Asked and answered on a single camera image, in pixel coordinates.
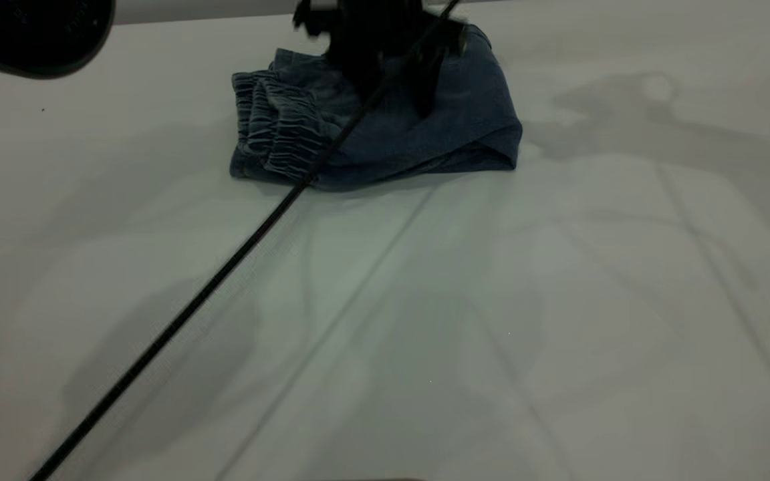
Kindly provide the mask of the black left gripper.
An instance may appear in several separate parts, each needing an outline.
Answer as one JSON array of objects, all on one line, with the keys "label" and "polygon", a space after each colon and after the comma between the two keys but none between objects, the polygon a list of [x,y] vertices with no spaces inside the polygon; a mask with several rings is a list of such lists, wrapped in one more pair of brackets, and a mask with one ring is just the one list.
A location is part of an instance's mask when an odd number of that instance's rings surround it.
[{"label": "black left gripper", "polygon": [[408,58],[413,104],[421,118],[436,103],[443,60],[462,54],[469,30],[464,21],[428,11],[421,1],[338,1],[330,8],[300,1],[291,21],[310,37],[330,37],[325,61],[348,68],[348,81],[361,103],[379,88],[385,61]]}]

